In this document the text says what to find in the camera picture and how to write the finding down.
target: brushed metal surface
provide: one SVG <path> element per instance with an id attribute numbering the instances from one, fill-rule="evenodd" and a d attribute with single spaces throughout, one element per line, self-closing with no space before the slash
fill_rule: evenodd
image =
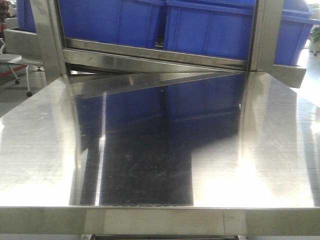
<path id="1" fill-rule="evenodd" d="M 185 83 L 202 79 L 212 79 L 233 75 L 243 75 L 243 72 L 195 72 L 195 73 L 133 73 L 126 75 L 104 76 L 84 75 L 71 76 L 72 95 L 96 97 L 103 93 L 115 94 L 139 89 L 160 87 L 170 84 Z"/>
<path id="2" fill-rule="evenodd" d="M 95 51 L 100 53 L 126 55 L 184 64 L 201 65 L 229 70 L 246 71 L 247 61 L 215 56 L 196 55 L 160 49 L 148 49 L 134 46 L 116 45 L 96 41 L 66 38 L 66 47 L 70 49 Z"/>
<path id="3" fill-rule="evenodd" d="M 0 118 L 0 233 L 320 234 L 320 110 L 269 74 L 205 124 L 108 122 L 110 96 L 57 80 Z"/>
<path id="4" fill-rule="evenodd" d="M 225 72 L 208 66 L 187 65 L 185 63 L 166 62 L 147 58 L 136 58 L 85 50 L 64 49 L 66 63 L 91 66 L 105 71 L 122 71 L 128 73 L 208 73 Z"/>
<path id="5" fill-rule="evenodd" d="M 30 0 L 45 79 L 48 84 L 67 74 L 57 1 Z"/>

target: stainless steel tabletop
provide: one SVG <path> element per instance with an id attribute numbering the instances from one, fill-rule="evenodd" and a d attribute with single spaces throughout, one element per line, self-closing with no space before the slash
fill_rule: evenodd
<path id="1" fill-rule="evenodd" d="M 0 118 L 0 233 L 319 235 L 320 109 L 219 74 L 58 79 Z"/>

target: chair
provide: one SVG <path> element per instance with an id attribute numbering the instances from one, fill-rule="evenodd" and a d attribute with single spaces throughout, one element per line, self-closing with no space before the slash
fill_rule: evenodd
<path id="1" fill-rule="evenodd" d="M 17 63 L 13 63 L 12 61 L 13 60 L 16 60 L 18 58 L 21 58 L 20 55 L 15 55 L 15 54 L 7 54 L 7 53 L 4 53 L 4 49 L 6 47 L 6 43 L 5 41 L 3 40 L 3 38 L 0 38 L 0 43 L 2 43 L 2 47 L 0 48 L 0 65 L 6 65 L 12 75 L 14 76 L 15 78 L 15 84 L 20 84 L 20 79 L 19 77 L 17 76 L 17 74 L 15 73 L 15 71 L 12 69 L 11 65 L 20 65 L 20 64 L 17 64 Z M 26 84 L 27 84 L 27 88 L 28 88 L 28 92 L 26 93 L 26 96 L 27 97 L 31 97 L 33 94 L 31 92 L 31 89 L 30 89 L 30 84 L 29 84 L 29 65 L 26 66 Z"/>
<path id="2" fill-rule="evenodd" d="M 0 65 L 6 65 L 15 78 L 15 84 L 19 84 L 20 79 L 17 76 L 17 74 L 15 73 L 15 71 L 12 69 L 11 65 L 13 65 L 13 63 L 10 63 L 10 61 L 12 61 L 13 59 L 16 59 L 20 56 L 14 55 L 14 54 L 5 54 L 4 49 L 6 47 L 6 43 L 4 42 L 4 40 L 2 38 L 0 38 L 0 43 L 2 43 L 2 47 L 0 48 Z"/>

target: reflective surface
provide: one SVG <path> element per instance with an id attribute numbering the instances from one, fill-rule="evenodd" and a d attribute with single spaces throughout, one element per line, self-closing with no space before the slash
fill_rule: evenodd
<path id="1" fill-rule="evenodd" d="M 320 110 L 267 73 L 241 103 L 244 79 L 74 99 L 50 84 L 0 119 L 0 232 L 318 234 Z"/>

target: stainless steel shelf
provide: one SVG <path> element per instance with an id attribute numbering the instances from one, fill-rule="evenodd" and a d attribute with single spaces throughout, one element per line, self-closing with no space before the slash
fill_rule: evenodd
<path id="1" fill-rule="evenodd" d="M 159 79 L 172 83 L 168 76 L 154 75 L 150 84 L 150 74 L 123 76 L 121 85 L 112 78 L 75 85 L 58 79 L 0 118 L 0 233 L 320 235 L 318 107 L 269 74 L 251 73 L 241 112 L 216 115 L 210 128 L 194 123 L 194 131 L 178 137 L 182 123 L 172 123 L 178 124 L 172 125 L 175 135 L 162 144 L 165 131 L 148 136 L 143 130 L 148 124 L 136 123 L 128 131 L 139 134 L 121 138 L 126 128 L 101 124 L 104 111 L 114 107 L 108 96 L 125 97 L 132 93 L 128 88 L 140 88 L 144 76 L 152 91 L 166 85 L 158 86 Z M 187 84 L 201 81 L 198 77 L 175 74 L 174 79 Z M 208 73 L 203 77 L 215 79 Z M 79 90 L 79 84 L 90 82 L 93 88 L 103 82 L 105 89 L 96 95 Z M 70 96 L 69 88 L 80 94 Z M 105 134 L 96 134 L 103 129 Z M 141 138 L 131 141 L 134 136 Z M 127 139 L 121 145 L 127 147 L 118 151 L 121 139 Z M 133 153 L 144 153 L 146 165 L 125 163 Z M 160 153 L 166 153 L 161 161 L 156 160 Z M 168 162 L 172 154 L 175 164 Z M 151 166 L 148 156 L 165 174 L 155 178 L 153 168 L 138 174 L 137 169 Z M 162 187 L 152 187 L 162 181 Z M 145 183 L 145 193 L 128 194 Z"/>

